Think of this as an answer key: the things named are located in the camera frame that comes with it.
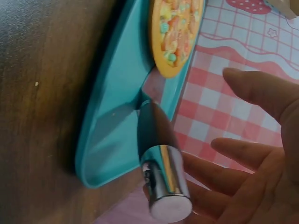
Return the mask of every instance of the pink gingham pattern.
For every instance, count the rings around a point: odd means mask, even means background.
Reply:
[[[249,14],[226,0],[208,1],[174,124],[182,150],[224,167],[247,170],[212,150],[211,141],[228,137],[282,146],[280,125],[259,106],[236,97],[222,69],[261,70],[298,82],[299,32],[291,23],[299,26],[298,20],[287,21],[275,11]]]
[[[204,62],[195,62],[187,78],[174,125],[176,136],[186,152],[225,167],[244,169],[212,150],[211,140],[228,137],[281,146],[280,125],[260,107],[236,97],[222,77],[222,68],[211,67],[212,61],[238,67],[236,62],[195,52],[194,60],[201,58]]]

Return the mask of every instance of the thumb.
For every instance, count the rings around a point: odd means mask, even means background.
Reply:
[[[260,71],[227,68],[223,77],[238,97],[259,105],[281,124],[287,172],[299,182],[299,85]]]

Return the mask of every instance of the blue plastic tray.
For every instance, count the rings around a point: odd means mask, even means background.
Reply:
[[[85,112],[75,158],[76,173],[97,188],[139,166],[136,107],[154,67],[148,42],[149,0],[127,0],[101,63]],[[190,58],[167,79],[161,107],[172,119]]]

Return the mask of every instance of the wood grain surface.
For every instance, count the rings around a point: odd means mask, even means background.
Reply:
[[[90,224],[141,180],[73,173],[78,130],[121,0],[0,2],[0,223]]]

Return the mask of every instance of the fingernail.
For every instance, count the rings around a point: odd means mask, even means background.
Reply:
[[[239,73],[241,70],[236,68],[224,68],[223,73]]]

